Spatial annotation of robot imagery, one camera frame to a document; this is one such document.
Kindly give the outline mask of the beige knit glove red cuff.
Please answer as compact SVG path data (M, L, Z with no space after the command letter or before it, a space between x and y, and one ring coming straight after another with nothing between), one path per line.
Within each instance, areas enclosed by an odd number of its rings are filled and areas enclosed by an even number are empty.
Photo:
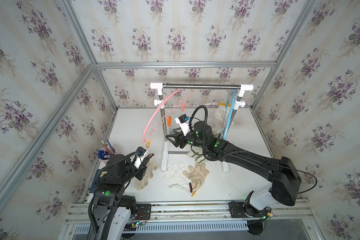
M145 176L143 177L143 179L141 181L139 181L137 183L137 186L136 186L137 191L144 189L148 185L149 180L154 177L154 171L157 169L158 169L158 165L156 164L155 161L150 161L147 164L147 170L146 170Z

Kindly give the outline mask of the yellow clothes peg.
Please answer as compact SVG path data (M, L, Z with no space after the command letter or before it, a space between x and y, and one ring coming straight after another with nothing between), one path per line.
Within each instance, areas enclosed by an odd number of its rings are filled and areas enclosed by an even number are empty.
M152 144L152 139L146 140L145 144L146 144L146 148L149 149Z

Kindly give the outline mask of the orange clothes peg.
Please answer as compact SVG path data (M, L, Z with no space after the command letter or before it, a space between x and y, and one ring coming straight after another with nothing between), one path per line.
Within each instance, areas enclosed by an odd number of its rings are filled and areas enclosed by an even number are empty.
M172 123L172 117L171 117L171 116L168 116L168 117L167 117L167 126L170 127L170 126L171 126L171 123Z

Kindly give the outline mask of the white glove with grey strap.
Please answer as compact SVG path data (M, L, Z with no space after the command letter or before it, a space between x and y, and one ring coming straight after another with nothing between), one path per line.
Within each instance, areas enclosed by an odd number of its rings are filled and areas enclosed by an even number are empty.
M199 148L199 147L192 148L188 152L187 155L190 158L193 158L195 160L195 162L198 163L198 164L201 164L201 163L207 161L207 159L202 154L202 148Z

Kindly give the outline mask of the pink wavy hanger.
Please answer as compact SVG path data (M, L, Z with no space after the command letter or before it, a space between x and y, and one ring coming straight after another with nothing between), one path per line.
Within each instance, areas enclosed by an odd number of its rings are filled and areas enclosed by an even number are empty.
M173 93L171 93L170 95L168 95L165 99L163 100L157 100L158 103L160 103L156 110L154 111L154 113L152 114L152 116L150 117L144 131L143 131L143 134L142 134L142 143L145 144L146 140L150 139L151 138L151 135L153 132L157 131L159 129L159 126L162 126L163 124L166 124L167 123L167 117L168 116L171 116L173 113L176 112L177 109L180 109L181 110L181 104L182 102L187 102L187 100L193 95L194 93L194 90L190 90L190 94L186 94L184 96L183 99L180 99L178 101L177 104L174 104L173 106L170 106L170 111L168 112L168 114L166 114L166 112L163 113L163 116L161 116L161 120L158 121L156 124L155 124L155 128L150 128L150 125L151 123L153 122L154 118L156 117L156 115L158 113L161 113L161 110L165 110L165 105L166 103L174 96L176 95L178 92L182 92L182 91L185 91L185 89L178 89L176 91L174 91Z

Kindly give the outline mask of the white knit glove yellow cuff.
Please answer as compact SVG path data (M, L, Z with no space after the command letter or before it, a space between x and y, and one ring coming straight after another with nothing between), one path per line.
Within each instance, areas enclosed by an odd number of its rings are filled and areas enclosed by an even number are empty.
M226 124L226 120L229 116L230 105L219 104L218 108L212 115L211 127L212 128L222 128Z

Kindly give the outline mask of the blue wavy hanger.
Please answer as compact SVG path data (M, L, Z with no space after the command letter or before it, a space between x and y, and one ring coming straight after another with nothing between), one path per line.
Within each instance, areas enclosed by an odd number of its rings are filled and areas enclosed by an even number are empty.
M228 130L229 130L230 121L231 121L232 114L233 114L233 107L234 107L236 92L237 92L237 90L233 90L232 94L229 94L230 99L231 99L231 104L230 104L230 108L229 108L229 112L228 112L229 114L228 114L228 117L227 117L227 120L226 120L223 135L222 135L224 140L226 139L226 136L227 136L227 133L228 133Z

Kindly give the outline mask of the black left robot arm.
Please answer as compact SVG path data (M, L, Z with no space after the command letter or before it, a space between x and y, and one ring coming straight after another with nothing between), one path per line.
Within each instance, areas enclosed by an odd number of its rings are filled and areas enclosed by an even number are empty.
M142 180L154 154L139 148L128 155L112 155L101 168L94 196L88 205L91 229L88 240L119 240L131 216L136 215L137 201L125 195L132 179Z

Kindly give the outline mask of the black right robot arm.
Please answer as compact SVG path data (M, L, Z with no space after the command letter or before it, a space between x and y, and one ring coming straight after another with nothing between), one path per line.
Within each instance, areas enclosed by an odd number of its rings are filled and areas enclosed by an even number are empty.
M192 115L183 114L178 118L179 128L173 134L166 135L166 139L176 148L183 149L189 145L201 148L201 153L207 161L226 162L247 169L270 182L264 191L251 192L246 201L248 205L262 210L273 203L294 206L299 194L302 170L295 168L293 162L287 158L280 159L261 156L241 149L213 134L207 123L208 109L198 106Z

